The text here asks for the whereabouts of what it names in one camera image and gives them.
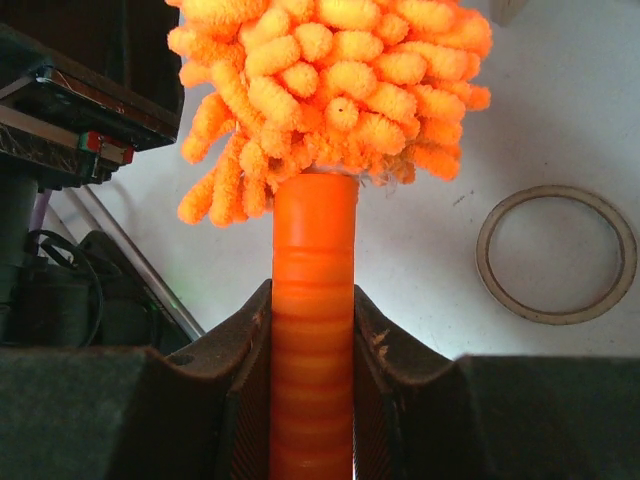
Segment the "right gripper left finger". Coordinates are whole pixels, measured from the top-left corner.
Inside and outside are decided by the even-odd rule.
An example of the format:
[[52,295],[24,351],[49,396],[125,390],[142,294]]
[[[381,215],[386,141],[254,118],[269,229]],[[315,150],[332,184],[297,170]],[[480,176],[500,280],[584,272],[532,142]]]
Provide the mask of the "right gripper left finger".
[[5,479],[264,479],[271,286],[164,356],[149,347],[5,349]]

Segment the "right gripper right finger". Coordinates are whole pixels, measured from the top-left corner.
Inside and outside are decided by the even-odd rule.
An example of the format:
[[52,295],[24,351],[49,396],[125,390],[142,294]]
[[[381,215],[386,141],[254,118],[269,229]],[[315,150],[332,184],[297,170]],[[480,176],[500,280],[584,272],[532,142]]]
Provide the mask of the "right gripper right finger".
[[450,360],[355,293],[360,479],[635,479],[635,358]]

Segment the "clear tape roll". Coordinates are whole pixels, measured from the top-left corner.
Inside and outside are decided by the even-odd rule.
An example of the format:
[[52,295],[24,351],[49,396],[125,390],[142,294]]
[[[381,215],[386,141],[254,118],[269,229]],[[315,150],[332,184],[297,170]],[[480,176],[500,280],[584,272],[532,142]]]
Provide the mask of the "clear tape roll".
[[[580,203],[597,213],[613,230],[618,244],[619,267],[609,289],[585,307],[571,311],[543,311],[513,297],[502,286],[490,261],[491,242],[499,223],[511,210],[544,198]],[[484,220],[476,241],[475,262],[481,281],[489,294],[511,313],[533,323],[569,326],[594,320],[614,308],[631,288],[639,259],[638,242],[631,225],[620,210],[604,197],[571,185],[537,185],[520,190],[499,202]]]

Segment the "orange microfiber duster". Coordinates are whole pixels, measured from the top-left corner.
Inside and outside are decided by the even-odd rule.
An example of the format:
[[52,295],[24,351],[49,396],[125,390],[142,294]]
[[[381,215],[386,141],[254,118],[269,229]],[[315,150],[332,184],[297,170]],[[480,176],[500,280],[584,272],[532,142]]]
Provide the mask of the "orange microfiber duster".
[[181,1],[167,38],[182,85],[204,83],[182,145],[201,162],[179,218],[226,227],[273,216],[272,479],[347,479],[353,468],[354,245],[362,178],[444,181],[492,48],[458,1]]

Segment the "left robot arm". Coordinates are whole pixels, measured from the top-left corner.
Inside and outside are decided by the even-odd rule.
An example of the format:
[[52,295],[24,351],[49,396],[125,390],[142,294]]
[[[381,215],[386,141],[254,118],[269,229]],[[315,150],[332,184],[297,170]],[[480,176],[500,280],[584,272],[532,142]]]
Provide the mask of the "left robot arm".
[[52,192],[110,181],[173,144],[184,90],[163,1],[1,5],[1,343],[151,346],[189,339],[105,233],[43,226]]

